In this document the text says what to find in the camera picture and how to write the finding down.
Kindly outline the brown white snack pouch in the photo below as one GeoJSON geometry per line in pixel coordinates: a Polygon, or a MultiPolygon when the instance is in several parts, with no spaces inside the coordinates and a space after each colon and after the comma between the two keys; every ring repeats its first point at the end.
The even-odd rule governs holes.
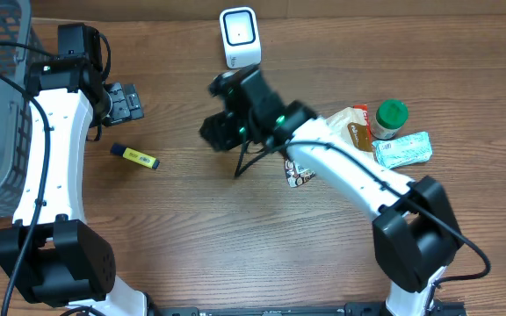
{"type": "MultiPolygon", "coordinates": [[[[358,151],[374,159],[372,150],[372,135],[366,130],[363,112],[359,109],[347,107],[326,119],[328,126],[337,133],[342,140],[352,145],[358,151]]],[[[296,188],[309,182],[315,177],[315,172],[306,169],[296,162],[285,160],[284,170],[290,187],[296,188]]]]}

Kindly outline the yellow glue stick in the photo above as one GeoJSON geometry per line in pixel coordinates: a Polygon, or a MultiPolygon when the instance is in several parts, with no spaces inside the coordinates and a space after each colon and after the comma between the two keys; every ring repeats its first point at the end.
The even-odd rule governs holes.
{"type": "Polygon", "coordinates": [[[110,153],[121,156],[126,160],[135,162],[149,169],[157,169],[160,162],[153,156],[144,154],[130,147],[113,143],[110,149],[110,153]]]}

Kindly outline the red white snack bar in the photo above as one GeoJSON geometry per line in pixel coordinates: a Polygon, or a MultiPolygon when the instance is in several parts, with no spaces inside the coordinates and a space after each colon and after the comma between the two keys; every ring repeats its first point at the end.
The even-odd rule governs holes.
{"type": "Polygon", "coordinates": [[[368,116],[368,106],[366,104],[355,104],[354,108],[355,109],[359,109],[359,110],[361,110],[363,112],[363,117],[364,117],[364,120],[366,122],[366,130],[368,131],[369,134],[371,134],[372,133],[372,129],[371,129],[370,119],[369,119],[369,116],[368,116]]]}

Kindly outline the grey tape roll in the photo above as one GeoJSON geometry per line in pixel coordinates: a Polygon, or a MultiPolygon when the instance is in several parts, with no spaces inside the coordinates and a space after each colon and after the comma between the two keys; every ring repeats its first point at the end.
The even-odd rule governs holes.
{"type": "Polygon", "coordinates": [[[408,119],[408,107],[397,99],[384,101],[371,120],[372,135],[378,140],[390,140],[408,119]]]}

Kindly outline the teal white tissue pack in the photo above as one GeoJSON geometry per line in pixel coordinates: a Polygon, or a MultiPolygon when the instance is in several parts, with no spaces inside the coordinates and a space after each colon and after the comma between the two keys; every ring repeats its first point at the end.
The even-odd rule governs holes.
{"type": "Polygon", "coordinates": [[[372,145],[378,164],[387,169],[427,162],[433,154],[427,132],[413,133],[395,140],[376,140],[372,145]]]}

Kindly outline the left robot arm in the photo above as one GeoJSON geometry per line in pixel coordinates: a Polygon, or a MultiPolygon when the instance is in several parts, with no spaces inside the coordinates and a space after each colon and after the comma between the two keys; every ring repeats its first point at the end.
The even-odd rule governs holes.
{"type": "Polygon", "coordinates": [[[132,84],[107,82],[106,37],[84,24],[61,25],[58,51],[35,62],[19,87],[32,112],[22,196],[0,229],[8,292],[65,314],[154,315],[144,292],[117,274],[111,245],[86,223],[83,155],[88,131],[141,119],[132,84]]]}

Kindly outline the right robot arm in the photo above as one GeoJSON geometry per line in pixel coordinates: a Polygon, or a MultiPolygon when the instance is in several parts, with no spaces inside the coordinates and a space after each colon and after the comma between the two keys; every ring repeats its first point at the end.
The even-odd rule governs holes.
{"type": "Polygon", "coordinates": [[[262,144],[264,152],[315,172],[339,190],[372,224],[375,259],[391,281],[382,303],[349,303],[346,313],[463,315],[461,303],[433,298],[436,283],[462,247],[461,231],[443,186],[415,181],[380,166],[334,133],[299,101],[285,104],[251,65],[216,76],[208,90],[224,103],[199,133],[216,151],[262,144]]]}

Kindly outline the grey plastic mesh basket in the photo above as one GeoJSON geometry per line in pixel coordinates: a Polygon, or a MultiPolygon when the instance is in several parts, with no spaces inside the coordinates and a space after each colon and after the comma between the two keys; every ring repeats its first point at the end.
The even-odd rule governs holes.
{"type": "Polygon", "coordinates": [[[0,0],[0,218],[11,216],[26,192],[25,180],[36,113],[9,85],[23,87],[28,67],[45,58],[23,48],[40,48],[27,0],[0,0]]]}

